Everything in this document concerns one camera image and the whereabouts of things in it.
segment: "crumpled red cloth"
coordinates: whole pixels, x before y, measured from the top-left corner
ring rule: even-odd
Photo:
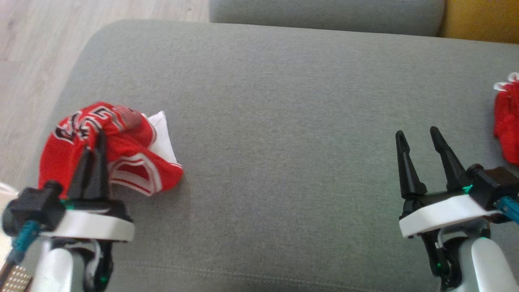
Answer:
[[[171,148],[165,116],[152,124],[128,107],[96,102],[62,119],[51,132],[40,158],[38,187],[56,180],[63,186],[60,198],[67,199],[83,149],[95,147],[101,130],[110,183],[151,196],[179,182],[184,171]]]
[[[519,165],[519,73],[510,73],[508,82],[494,85],[498,90],[494,106],[494,135],[501,143],[504,158]]]

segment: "red fabric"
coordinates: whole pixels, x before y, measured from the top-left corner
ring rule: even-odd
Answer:
[[[494,107],[494,135],[499,139],[504,158],[519,165],[519,82],[503,85]]]
[[[156,132],[141,113],[98,102],[64,118],[49,135],[40,158],[38,186],[57,180],[63,186],[60,198],[66,198],[83,148],[95,146],[99,129],[107,137],[110,182],[151,195],[180,180],[180,164],[168,163],[148,149]]]

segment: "wooden floor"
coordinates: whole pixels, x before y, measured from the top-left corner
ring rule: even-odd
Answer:
[[[208,18],[208,0],[0,0],[0,181],[24,187],[40,125],[97,30],[121,19]]]

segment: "gray couch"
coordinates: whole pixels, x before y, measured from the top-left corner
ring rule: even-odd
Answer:
[[[85,47],[39,149],[98,100],[166,112],[185,175],[151,198],[114,188],[136,235],[108,291],[432,291],[422,242],[399,230],[394,134],[430,191],[446,184],[431,125],[465,166],[506,164],[492,86],[518,60],[517,45],[122,21]],[[517,226],[493,234],[517,275]]]
[[[211,22],[435,36],[444,0],[210,0]]]

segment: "gray fabric upholstery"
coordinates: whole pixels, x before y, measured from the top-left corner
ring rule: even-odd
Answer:
[[[210,0],[211,22],[435,36],[444,0]]]
[[[136,235],[109,291],[425,291],[394,134],[430,191],[445,188],[431,125],[465,166],[505,164],[492,85],[517,60],[506,44],[122,21],[85,47],[47,130],[97,100],[166,112],[185,175],[151,198],[114,187]],[[515,274],[518,231],[493,228]]]

